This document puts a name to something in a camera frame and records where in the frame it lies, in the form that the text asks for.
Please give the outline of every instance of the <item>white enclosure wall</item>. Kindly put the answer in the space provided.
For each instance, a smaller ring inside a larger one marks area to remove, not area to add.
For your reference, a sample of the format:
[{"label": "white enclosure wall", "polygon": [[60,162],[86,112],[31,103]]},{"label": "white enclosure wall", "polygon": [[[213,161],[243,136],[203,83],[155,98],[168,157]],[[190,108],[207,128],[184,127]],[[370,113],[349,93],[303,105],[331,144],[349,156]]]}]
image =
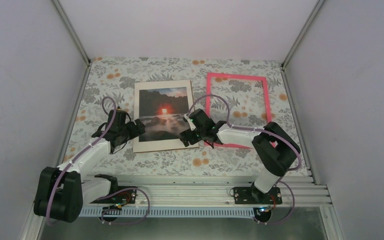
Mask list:
[{"label": "white enclosure wall", "polygon": [[0,0],[0,240],[19,239],[86,65],[51,1]]},{"label": "white enclosure wall", "polygon": [[384,239],[384,1],[326,1],[286,69],[345,238]]},{"label": "white enclosure wall", "polygon": [[60,0],[90,58],[282,62],[317,0]]}]

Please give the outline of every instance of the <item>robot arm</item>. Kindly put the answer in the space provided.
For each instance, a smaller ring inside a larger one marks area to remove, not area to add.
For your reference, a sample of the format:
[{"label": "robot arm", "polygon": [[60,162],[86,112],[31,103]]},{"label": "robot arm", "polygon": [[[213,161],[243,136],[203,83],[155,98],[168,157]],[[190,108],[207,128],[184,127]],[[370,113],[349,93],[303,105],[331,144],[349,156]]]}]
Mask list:
[{"label": "robot arm", "polygon": [[[256,150],[264,165],[264,170],[251,186],[255,188],[252,195],[256,199],[264,198],[264,194],[268,193],[273,185],[285,175],[297,158],[290,147],[275,137],[255,130],[232,128],[227,125],[226,121],[214,123],[202,109],[195,110],[189,116],[185,115],[184,120],[189,123],[190,127],[180,133],[180,140],[185,147],[203,140],[212,147],[214,147],[214,143],[236,144]],[[264,129],[284,138],[298,152],[301,152],[298,145],[277,123],[269,122]]]},{"label": "robot arm", "polygon": [[[114,110],[108,114],[108,122],[112,119]],[[107,196],[118,190],[117,178],[98,174],[94,179],[86,181],[85,177],[90,170],[105,156],[112,154],[116,147],[145,133],[145,126],[139,119],[126,123],[127,112],[117,109],[114,122],[105,136],[95,145],[81,154],[76,162],[65,172],[59,188],[55,192],[50,217],[68,223],[73,222],[80,214],[82,207],[100,197]],[[102,134],[101,128],[92,135],[91,143],[97,136]],[[50,195],[57,177],[70,161],[64,162],[57,167],[46,167],[42,170],[37,186],[34,200],[34,213],[38,216],[46,216]]]}]

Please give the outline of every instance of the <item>floral tablecloth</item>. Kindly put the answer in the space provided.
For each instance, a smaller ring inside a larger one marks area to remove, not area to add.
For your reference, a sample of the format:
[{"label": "floral tablecloth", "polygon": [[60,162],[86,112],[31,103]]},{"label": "floral tablecloth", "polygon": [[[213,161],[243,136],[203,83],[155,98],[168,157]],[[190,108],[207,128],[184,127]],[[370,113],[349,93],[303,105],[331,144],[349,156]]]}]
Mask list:
[{"label": "floral tablecloth", "polygon": [[[191,80],[193,98],[206,93],[207,73],[226,73],[266,77],[272,120],[298,144],[288,97],[279,63],[263,60],[221,60],[148,57],[98,57],[94,59],[64,160],[71,158],[91,140],[98,126],[107,121],[101,108],[105,96],[134,116],[134,88],[137,82]],[[225,98],[232,108],[230,121],[235,125],[262,127],[267,115],[261,83],[248,80],[212,80],[211,92]],[[202,100],[195,108],[205,109]],[[211,100],[210,116],[226,119],[226,108]],[[247,148],[216,147],[200,143],[199,148],[133,153],[132,141],[113,155],[100,160],[90,174],[167,175],[167,176],[258,176],[264,167],[256,151]],[[307,176],[303,162],[298,171],[287,176]]]}]

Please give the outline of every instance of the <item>pink rectangular frame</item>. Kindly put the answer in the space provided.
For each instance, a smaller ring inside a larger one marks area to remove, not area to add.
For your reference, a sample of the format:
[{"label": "pink rectangular frame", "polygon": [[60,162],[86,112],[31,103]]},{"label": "pink rectangular frame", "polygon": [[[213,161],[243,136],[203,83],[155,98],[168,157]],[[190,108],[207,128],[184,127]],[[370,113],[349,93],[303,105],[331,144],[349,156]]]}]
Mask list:
[{"label": "pink rectangular frame", "polygon": [[[248,76],[248,75],[237,75],[237,74],[227,74],[227,73],[216,73],[209,72],[206,76],[206,94],[211,94],[211,78],[229,78],[229,79],[241,79],[241,80],[251,80],[251,81],[260,81],[262,82],[262,90],[264,94],[264,105],[265,113],[267,115],[267,122],[272,121],[272,112],[270,109],[270,100],[269,100],[269,88],[267,86],[267,79],[264,76]],[[210,116],[210,97],[207,97],[205,100],[205,113]],[[227,148],[243,148],[248,149],[246,146],[236,145],[236,144],[214,144],[218,147],[227,147]]]}]

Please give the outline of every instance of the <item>sunset photo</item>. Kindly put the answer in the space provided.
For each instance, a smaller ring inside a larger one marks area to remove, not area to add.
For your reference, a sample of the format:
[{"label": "sunset photo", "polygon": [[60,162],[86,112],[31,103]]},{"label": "sunset photo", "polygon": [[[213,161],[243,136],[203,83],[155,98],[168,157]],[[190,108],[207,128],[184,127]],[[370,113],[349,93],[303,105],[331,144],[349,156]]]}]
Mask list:
[{"label": "sunset photo", "polygon": [[189,80],[136,83],[134,114],[145,125],[145,133],[134,140],[133,151],[185,148],[180,133],[189,128],[183,117],[192,103]]},{"label": "sunset photo", "polygon": [[183,121],[188,110],[186,87],[140,90],[139,119],[146,133],[139,136],[139,142],[179,139],[188,127]]}]

